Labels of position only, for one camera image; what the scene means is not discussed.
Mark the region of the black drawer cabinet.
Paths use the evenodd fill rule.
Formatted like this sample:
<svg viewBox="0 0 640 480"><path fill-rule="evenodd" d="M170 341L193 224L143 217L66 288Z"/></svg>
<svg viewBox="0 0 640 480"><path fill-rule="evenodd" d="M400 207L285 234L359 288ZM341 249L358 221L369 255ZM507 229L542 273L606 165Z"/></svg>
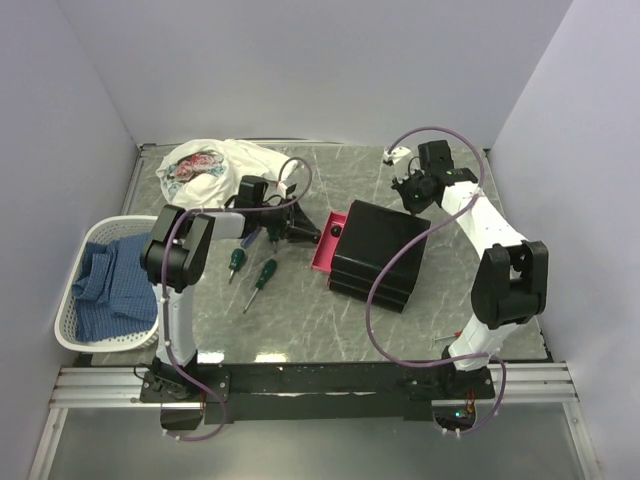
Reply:
<svg viewBox="0 0 640 480"><path fill-rule="evenodd" d="M354 201L331 259L329 289L366 301L385 265L430 227L427 219ZM425 246L421 240L391 267L374 294L374 305L396 313L404 310L418 280Z"/></svg>

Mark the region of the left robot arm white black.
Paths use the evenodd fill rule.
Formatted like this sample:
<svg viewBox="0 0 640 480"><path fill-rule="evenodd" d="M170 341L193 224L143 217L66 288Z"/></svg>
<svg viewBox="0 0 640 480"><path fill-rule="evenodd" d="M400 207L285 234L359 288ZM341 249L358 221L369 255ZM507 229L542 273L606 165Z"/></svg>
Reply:
<svg viewBox="0 0 640 480"><path fill-rule="evenodd" d="M158 310L159 341L152 362L154 372L167 372L164 391L175 401L192 399L199 388L193 372L197 348L193 336L194 286L206 265L214 240L245 239L265 230L273 243L316 245L320 230L299 206L299 199L287 195L271 205L265 199L268 182L258 176L244 176L228 204L222 208L186 210L163 207L140 257L142 269L153 286Z"/></svg>

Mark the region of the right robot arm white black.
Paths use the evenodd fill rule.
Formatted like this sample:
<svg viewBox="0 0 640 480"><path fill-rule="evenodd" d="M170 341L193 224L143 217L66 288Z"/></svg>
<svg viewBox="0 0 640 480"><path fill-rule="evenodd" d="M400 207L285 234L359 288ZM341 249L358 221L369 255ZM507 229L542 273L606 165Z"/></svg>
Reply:
<svg viewBox="0 0 640 480"><path fill-rule="evenodd" d="M471 289L473 315L445 355L457 360L442 369L439 390L457 399L473 385L470 371L483 368L483 353L497 353L519 325L546 306L549 252L541 241L529 241L493 206L468 168L457 168L445 140L418 146L419 166L406 147L383 154L394 169L392 189L412 214L435 203L456 222L480 258Z"/></svg>

